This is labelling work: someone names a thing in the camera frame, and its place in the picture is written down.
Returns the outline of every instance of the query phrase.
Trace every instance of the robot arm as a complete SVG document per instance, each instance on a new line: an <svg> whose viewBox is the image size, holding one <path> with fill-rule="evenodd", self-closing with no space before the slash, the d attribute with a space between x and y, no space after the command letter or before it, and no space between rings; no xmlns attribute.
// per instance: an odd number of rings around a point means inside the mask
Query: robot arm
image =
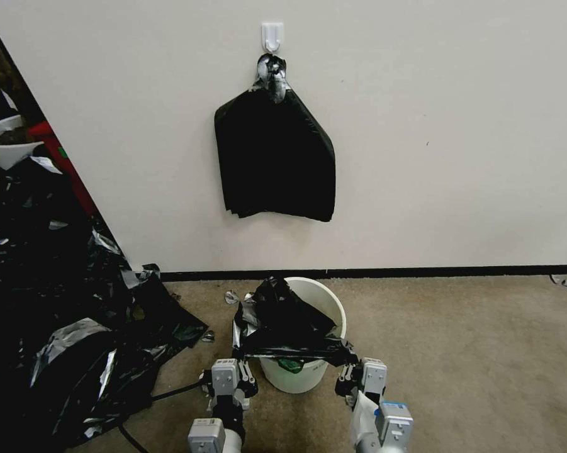
<svg viewBox="0 0 567 453"><path fill-rule="evenodd" d="M189 431L191 453L239 453L245 440L244 410L258 385L247 361L219 359L204 370L205 390L212 418L196 418Z"/></svg>
<svg viewBox="0 0 567 453"><path fill-rule="evenodd" d="M407 406L385 401L386 365L365 357L345 365L335 384L352 410L351 442L357 453L403 453L413 428ZM239 453L245 440L243 412L258 386L247 365L237 359L217 360L204 370L212 418L196 418L189 431L191 453Z"/></svg>
<svg viewBox="0 0 567 453"><path fill-rule="evenodd" d="M346 365L335 384L336 394L352 410L351 442L357 453L402 453L413 428L407 406L385 401L387 367L365 357Z"/></svg>

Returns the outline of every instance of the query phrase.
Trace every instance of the red object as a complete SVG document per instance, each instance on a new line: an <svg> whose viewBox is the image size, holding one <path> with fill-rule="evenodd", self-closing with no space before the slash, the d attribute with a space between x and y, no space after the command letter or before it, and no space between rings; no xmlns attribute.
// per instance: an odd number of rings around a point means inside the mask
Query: red object
<svg viewBox="0 0 567 453"><path fill-rule="evenodd" d="M82 208L88 214L92 216L98 212L96 205L90 194L86 190L84 183L77 174L76 169L69 160L67 154L63 150L59 139L52 131L52 127L48 124L48 121L43 121L27 129L28 133L33 137L34 140L44 142L44 145L48 149L50 157L52 158L55 166L61 170L63 173L67 174L71 180L71 186L76 195L76 198L82 205Z"/></svg>

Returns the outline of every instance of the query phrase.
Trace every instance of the plastic scrap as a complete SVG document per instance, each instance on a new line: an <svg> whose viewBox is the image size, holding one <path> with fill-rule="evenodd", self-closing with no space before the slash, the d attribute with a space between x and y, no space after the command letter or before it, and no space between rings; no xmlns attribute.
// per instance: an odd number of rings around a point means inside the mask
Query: plastic scrap
<svg viewBox="0 0 567 453"><path fill-rule="evenodd" d="M233 305L239 303L239 296L235 293L235 291L227 291L225 293L225 302L229 305Z"/></svg>
<svg viewBox="0 0 567 453"><path fill-rule="evenodd" d="M562 276L559 275L550 275L549 279L552 280L553 284L560 284L565 288L567 288L567 278L563 278Z"/></svg>
<svg viewBox="0 0 567 453"><path fill-rule="evenodd" d="M203 334L201 341L204 343L213 343L216 340L216 334L213 330L208 330L206 333Z"/></svg>
<svg viewBox="0 0 567 453"><path fill-rule="evenodd" d="M286 80L286 62L266 53L248 90L214 119L226 209L329 221L335 204L334 147Z"/></svg>
<svg viewBox="0 0 567 453"><path fill-rule="evenodd" d="M291 372L317 359L334 366L357 363L352 345L334 335L335 328L283 278L270 277L239 304L233 319L233 356L270 357Z"/></svg>
<svg viewBox="0 0 567 453"><path fill-rule="evenodd" d="M207 329L157 266L130 270L46 159L0 169L0 452L59 451L117 426Z"/></svg>

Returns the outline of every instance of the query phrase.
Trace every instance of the white bucket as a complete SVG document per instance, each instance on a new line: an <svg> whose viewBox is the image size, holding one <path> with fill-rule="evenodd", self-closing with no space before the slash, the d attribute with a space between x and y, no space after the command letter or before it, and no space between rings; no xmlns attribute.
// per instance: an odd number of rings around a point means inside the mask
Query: white bucket
<svg viewBox="0 0 567 453"><path fill-rule="evenodd" d="M7 130L12 130L23 126L21 115L11 116L0 120L0 134ZM28 156L38 145L43 142L22 143L20 145L0 145L0 167L8 170L19 162L23 157Z"/></svg>
<svg viewBox="0 0 567 453"><path fill-rule="evenodd" d="M311 279L289 277L285 279L289 287L304 302L311 304L337 325L334 333L340 338L346 336L346 313L338 297L328 287ZM307 362L298 374L293 374L279 366L276 360L260 359L266 378L279 390L287 393L304 393L315 387L325 374L327 362L317 360Z"/></svg>

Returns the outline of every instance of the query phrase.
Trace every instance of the white wall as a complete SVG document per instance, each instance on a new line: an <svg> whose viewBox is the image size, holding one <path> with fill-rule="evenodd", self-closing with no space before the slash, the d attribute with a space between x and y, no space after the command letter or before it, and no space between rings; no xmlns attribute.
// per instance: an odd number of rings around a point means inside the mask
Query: white wall
<svg viewBox="0 0 567 453"><path fill-rule="evenodd" d="M224 210L213 113L264 20L335 146L330 223ZM567 264L567 0L0 0L0 34L135 266Z"/></svg>

